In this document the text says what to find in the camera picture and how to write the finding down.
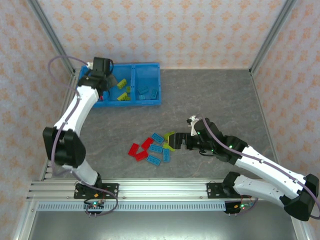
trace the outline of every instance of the metal sheet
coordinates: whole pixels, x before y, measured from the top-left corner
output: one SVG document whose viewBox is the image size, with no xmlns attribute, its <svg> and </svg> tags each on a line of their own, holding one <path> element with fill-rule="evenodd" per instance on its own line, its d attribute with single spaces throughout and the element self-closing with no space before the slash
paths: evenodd
<svg viewBox="0 0 320 240">
<path fill-rule="evenodd" d="M 30 240 L 296 240 L 280 207 L 259 202 L 254 211 L 113 212 L 93 218 L 84 212 L 37 212 Z"/>
<path fill-rule="evenodd" d="M 101 211 L 109 211 L 115 201 L 106 201 Z M 87 205 L 79 201 L 40 201 L 38 212 L 83 212 Z M 212 212 L 225 211 L 224 201 L 120 201 L 115 212 Z"/>
</svg>

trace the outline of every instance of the lego brick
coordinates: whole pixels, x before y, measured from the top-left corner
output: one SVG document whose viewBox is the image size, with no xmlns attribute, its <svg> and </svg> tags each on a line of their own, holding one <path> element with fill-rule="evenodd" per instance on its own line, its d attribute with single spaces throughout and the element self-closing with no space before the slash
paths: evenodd
<svg viewBox="0 0 320 240">
<path fill-rule="evenodd" d="M 158 144 L 162 144 L 164 142 L 164 138 L 157 133 L 152 134 L 151 138 L 155 140 Z"/>
<path fill-rule="evenodd" d="M 146 159 L 147 162 L 154 164 L 156 166 L 159 166 L 161 163 L 161 159 L 155 157 L 155 156 L 151 156 L 149 155 L 148 158 Z"/>
<path fill-rule="evenodd" d="M 162 146 L 151 144 L 150 147 L 149 147 L 149 150 L 152 151 L 152 152 L 160 154 L 160 153 L 162 153 Z"/>
<path fill-rule="evenodd" d="M 175 149 L 172 148 L 172 147 L 170 147 L 169 144 L 166 143 L 166 142 L 163 144 L 163 148 L 164 148 L 164 149 L 169 149 L 171 152 L 174 152 L 174 151 L 175 151 Z"/>
<path fill-rule="evenodd" d="M 138 88 L 138 92 L 140 95 L 145 94 L 148 91 L 149 91 L 149 88 L 147 86 L 143 86 L 143 87 Z"/>
<path fill-rule="evenodd" d="M 175 134 L 175 131 L 171 131 L 171 132 L 166 133 L 166 134 L 163 136 L 163 137 L 164 137 L 164 140 L 165 140 L 166 142 L 168 142 L 169 136 L 171 136 L 171 135 L 173 135 L 173 134 Z"/>
<path fill-rule="evenodd" d="M 138 149 L 139 149 L 139 145 L 138 144 L 136 144 L 136 143 L 132 144 L 132 146 L 131 146 L 131 148 L 130 148 L 130 150 L 128 152 L 128 155 L 132 156 L 132 157 L 135 157 L 136 154 L 137 154 Z"/>
<path fill-rule="evenodd" d="M 157 89 L 152 89 L 151 91 L 151 99 L 157 99 L 157 94 L 158 94 L 158 90 Z"/>
<path fill-rule="evenodd" d="M 144 149 L 144 150 L 147 150 L 151 144 L 154 143 L 154 140 L 151 138 L 151 137 L 148 137 L 144 143 L 141 145 L 141 147 Z"/>
<path fill-rule="evenodd" d="M 170 150 L 169 149 L 163 149 L 163 162 L 169 163 L 170 162 Z"/>
<path fill-rule="evenodd" d="M 128 97 L 128 94 L 125 92 L 125 93 L 122 93 L 120 96 L 117 97 L 117 100 L 118 101 L 125 101 Z"/>
<path fill-rule="evenodd" d="M 125 85 L 127 85 L 127 80 L 124 78 L 117 84 L 117 87 L 118 89 L 123 89 Z"/>
<path fill-rule="evenodd" d="M 142 151 L 142 152 L 139 152 L 138 154 L 135 155 L 135 160 L 137 162 L 147 158 L 149 156 L 149 154 L 147 153 L 146 150 Z"/>
</svg>

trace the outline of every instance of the metal mounting plate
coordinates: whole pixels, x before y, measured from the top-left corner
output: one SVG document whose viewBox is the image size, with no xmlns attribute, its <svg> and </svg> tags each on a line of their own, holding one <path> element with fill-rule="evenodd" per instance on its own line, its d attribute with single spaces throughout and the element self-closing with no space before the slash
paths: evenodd
<svg viewBox="0 0 320 240">
<path fill-rule="evenodd" d="M 206 192 L 208 195 L 208 199 L 240 199 L 241 195 L 235 193 L 232 196 L 228 196 L 222 187 L 221 182 L 209 182 L 206 184 Z M 251 198 L 251 196 L 243 195 L 242 198 Z"/>
<path fill-rule="evenodd" d="M 108 190 L 109 192 L 112 192 L 116 197 L 118 197 L 119 193 L 119 184 L 118 183 L 102 183 L 102 189 Z M 109 194 L 99 194 L 99 196 L 94 197 L 96 193 L 99 193 L 98 191 L 89 188 L 85 185 L 82 185 L 80 183 L 75 184 L 75 190 L 74 190 L 74 199 L 114 199 L 113 196 L 110 196 Z"/>
</svg>

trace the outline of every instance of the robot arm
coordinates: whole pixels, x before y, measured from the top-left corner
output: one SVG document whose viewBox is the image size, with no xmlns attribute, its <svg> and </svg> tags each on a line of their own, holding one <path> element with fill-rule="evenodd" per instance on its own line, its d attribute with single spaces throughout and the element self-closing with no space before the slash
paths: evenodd
<svg viewBox="0 0 320 240">
<path fill-rule="evenodd" d="M 201 155 L 217 157 L 220 161 L 246 169 L 267 181 L 262 182 L 247 178 L 236 172 L 230 172 L 222 183 L 223 192 L 229 194 L 230 197 L 238 194 L 262 198 L 283 207 L 288 214 L 299 220 L 307 221 L 309 219 L 315 201 L 305 188 L 298 184 L 298 181 L 307 186 L 317 197 L 319 179 L 316 176 L 312 174 L 304 176 L 290 171 L 264 157 L 243 140 L 235 136 L 223 135 L 208 118 L 205 121 L 221 143 L 237 152 L 256 157 L 259 161 L 222 147 L 209 134 L 203 119 L 196 116 L 187 119 L 187 123 L 191 127 L 191 133 L 179 132 L 171 135 L 168 144 L 174 149 L 180 149 L 181 145 L 185 145 L 188 150 L 198 149 Z M 277 169 L 289 174 L 296 180 L 293 181 Z"/>
<path fill-rule="evenodd" d="M 74 96 L 68 109 L 54 127 L 46 127 L 42 133 L 48 159 L 51 160 L 54 139 L 58 130 L 63 126 L 67 116 L 73 111 L 77 98 L 78 105 L 69 120 L 64 124 L 59 141 L 55 149 L 55 163 L 65 169 L 72 170 L 86 184 L 99 187 L 100 175 L 94 171 L 86 161 L 86 149 L 79 136 L 85 119 L 93 105 L 108 91 L 116 82 L 112 82 L 108 76 L 110 71 L 110 59 L 95 57 L 92 69 L 83 76 L 77 90 L 79 97 Z"/>
</svg>

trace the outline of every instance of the red lego brick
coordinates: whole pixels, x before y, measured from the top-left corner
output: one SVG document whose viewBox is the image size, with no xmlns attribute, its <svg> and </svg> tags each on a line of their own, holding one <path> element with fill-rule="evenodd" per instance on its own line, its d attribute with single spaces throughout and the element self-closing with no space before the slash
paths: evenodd
<svg viewBox="0 0 320 240">
<path fill-rule="evenodd" d="M 147 151 L 142 151 L 139 152 L 137 155 L 135 155 L 135 159 L 137 162 L 146 159 L 149 156 L 149 154 L 147 153 Z"/>
<path fill-rule="evenodd" d="M 144 150 L 147 150 L 151 144 L 154 143 L 154 140 L 151 138 L 151 137 L 148 137 L 144 143 L 141 145 L 141 147 L 144 149 Z"/>
<path fill-rule="evenodd" d="M 137 152 L 138 152 L 138 149 L 139 149 L 139 145 L 138 144 L 136 144 L 136 143 L 132 144 L 132 146 L 131 146 L 131 148 L 130 148 L 130 150 L 128 152 L 128 155 L 132 156 L 132 157 L 135 157 Z"/>
</svg>

